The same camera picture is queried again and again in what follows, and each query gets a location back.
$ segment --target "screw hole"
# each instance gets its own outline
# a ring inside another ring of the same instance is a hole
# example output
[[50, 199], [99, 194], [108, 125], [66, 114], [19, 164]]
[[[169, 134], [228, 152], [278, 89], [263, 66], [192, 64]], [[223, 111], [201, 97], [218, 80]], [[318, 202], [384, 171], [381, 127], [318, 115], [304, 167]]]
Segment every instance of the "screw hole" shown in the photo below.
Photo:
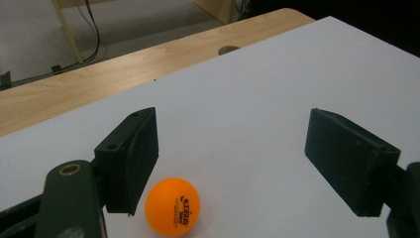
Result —
[[240, 47], [236, 47], [236, 46], [223, 47], [223, 48], [219, 49], [219, 56], [227, 54], [227, 53], [232, 52], [232, 51], [235, 51], [237, 49], [240, 49]]
[[71, 165], [67, 165], [63, 168], [61, 168], [61, 170], [59, 170], [59, 174], [61, 176], [72, 176], [76, 173], [78, 173], [80, 171], [80, 165], [79, 164], [71, 164]]

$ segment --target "wire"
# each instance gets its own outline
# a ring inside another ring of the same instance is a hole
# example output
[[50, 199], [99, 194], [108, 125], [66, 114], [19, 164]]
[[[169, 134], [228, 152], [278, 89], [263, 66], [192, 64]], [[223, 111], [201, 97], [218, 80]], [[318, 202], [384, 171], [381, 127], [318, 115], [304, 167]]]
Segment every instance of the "wire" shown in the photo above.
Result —
[[247, 18], [247, 14], [249, 12], [249, 5], [250, 0], [242, 0], [241, 7], [238, 7], [238, 5], [235, 3], [235, 6], [238, 10], [238, 21], [242, 21]]
[[235, 8], [237, 9], [237, 12], [239, 13], [239, 7], [238, 4], [235, 2]]
[[97, 45], [96, 45], [96, 49], [95, 49], [94, 53], [90, 57], [88, 57], [87, 59], [84, 59], [82, 63], [75, 62], [75, 63], [72, 63], [72, 64], [67, 65], [65, 67], [62, 67], [61, 70], [59, 70], [59, 71], [48, 72], [48, 73], [40, 74], [40, 75], [37, 75], [37, 76], [32, 76], [32, 77], [28, 77], [28, 78], [21, 79], [21, 80], [18, 80], [18, 81], [14, 81], [14, 82], [11, 83], [11, 86], [12, 87], [18, 86], [18, 85], [22, 85], [22, 84], [25, 84], [25, 83], [28, 83], [28, 82], [36, 81], [36, 80], [45, 78], [47, 76], [54, 76], [54, 75], [56, 75], [58, 73], [68, 72], [68, 71], [71, 71], [73, 69], [79, 68], [81, 65], [91, 64], [91, 63], [94, 62], [93, 60], [96, 58], [96, 56], [97, 56], [97, 54], [99, 52], [99, 46], [102, 46], [105, 49], [105, 53], [104, 53], [104, 55], [100, 59], [97, 59], [96, 61], [102, 60], [102, 59], [104, 59], [106, 57], [106, 55], [108, 53], [108, 47], [106, 45], [104, 45], [101, 42], [101, 40], [100, 40], [99, 31], [98, 31], [98, 28], [96, 26], [95, 20], [93, 19], [92, 11], [90, 9], [90, 5], [89, 5], [88, 0], [85, 0], [85, 3], [86, 3], [87, 10], [89, 12], [89, 16], [90, 16], [90, 18], [91, 18], [94, 26], [92, 26], [92, 24], [90, 24], [89, 20], [85, 17], [85, 15], [83, 14], [83, 12], [81, 11], [80, 5], [78, 3], [78, 0], [74, 0], [74, 2], [77, 5], [77, 9], [78, 9], [80, 15], [83, 17], [83, 19], [85, 20], [85, 22], [89, 25], [89, 27], [92, 30], [93, 34], [96, 35]]
[[[87, 20], [86, 16], [84, 16], [83, 12], [81, 11], [81, 9], [80, 9], [80, 5], [78, 4], [78, 0], [74, 0], [74, 2], [75, 2], [75, 3], [76, 3], [76, 5], [77, 5], [77, 10], [79, 11], [80, 15], [83, 17], [83, 19], [84, 19], [84, 21], [87, 23], [87, 25], [89, 25], [90, 30], [92, 31], [92, 33], [93, 33], [94, 35], [96, 35], [96, 31], [95, 31], [94, 27], [93, 27], [93, 26], [92, 26], [92, 24], [89, 22], [89, 20]], [[105, 53], [104, 53], [104, 55], [103, 55], [100, 59], [98, 59], [97, 61], [103, 60], [103, 59], [106, 57], [106, 55], [108, 54], [108, 47], [107, 47], [107, 46], [103, 43], [103, 41], [100, 41], [100, 45], [101, 45], [101, 46], [105, 49]]]
[[87, 8], [87, 11], [89, 12], [89, 16], [90, 16], [90, 19], [92, 20], [93, 26], [95, 27], [96, 38], [97, 38], [95, 52], [89, 58], [87, 58], [83, 61], [85, 63], [88, 63], [88, 62], [91, 62], [93, 59], [96, 58], [96, 55], [98, 54], [98, 51], [99, 51], [99, 46], [101, 44], [101, 37], [99, 35], [99, 30], [98, 30], [98, 27], [96, 26], [95, 19], [93, 18], [92, 10], [90, 9], [89, 0], [84, 0], [84, 2], [86, 3], [86, 8]]

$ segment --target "ping pong ball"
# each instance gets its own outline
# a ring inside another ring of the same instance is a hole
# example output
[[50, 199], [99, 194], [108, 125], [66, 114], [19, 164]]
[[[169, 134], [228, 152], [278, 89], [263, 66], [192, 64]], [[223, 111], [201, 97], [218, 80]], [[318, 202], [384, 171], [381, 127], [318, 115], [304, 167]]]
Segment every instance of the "ping pong ball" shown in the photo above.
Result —
[[200, 213], [195, 187], [182, 178], [166, 178], [152, 187], [145, 215], [153, 230], [163, 236], [179, 236], [194, 226]]

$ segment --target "floor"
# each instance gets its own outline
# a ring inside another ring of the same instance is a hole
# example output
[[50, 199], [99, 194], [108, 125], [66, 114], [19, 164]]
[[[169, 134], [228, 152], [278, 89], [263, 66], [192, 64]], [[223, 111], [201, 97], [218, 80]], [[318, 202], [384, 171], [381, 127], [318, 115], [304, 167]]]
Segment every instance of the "floor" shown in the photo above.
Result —
[[[89, 17], [84, 5], [63, 13], [86, 59], [97, 40], [79, 10]], [[91, 10], [102, 43], [94, 62], [222, 26], [191, 0], [115, 0]], [[0, 22], [0, 74], [10, 70], [12, 82], [50, 76], [52, 66], [77, 62], [50, 0], [0, 0]]]

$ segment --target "wooden table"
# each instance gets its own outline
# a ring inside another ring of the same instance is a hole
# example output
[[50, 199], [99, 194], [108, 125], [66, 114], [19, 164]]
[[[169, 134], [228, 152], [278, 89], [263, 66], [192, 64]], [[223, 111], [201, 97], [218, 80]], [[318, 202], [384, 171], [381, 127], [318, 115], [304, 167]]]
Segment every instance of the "wooden table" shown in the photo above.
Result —
[[0, 92], [0, 136], [35, 125], [153, 79], [245, 47], [313, 19], [281, 9]]

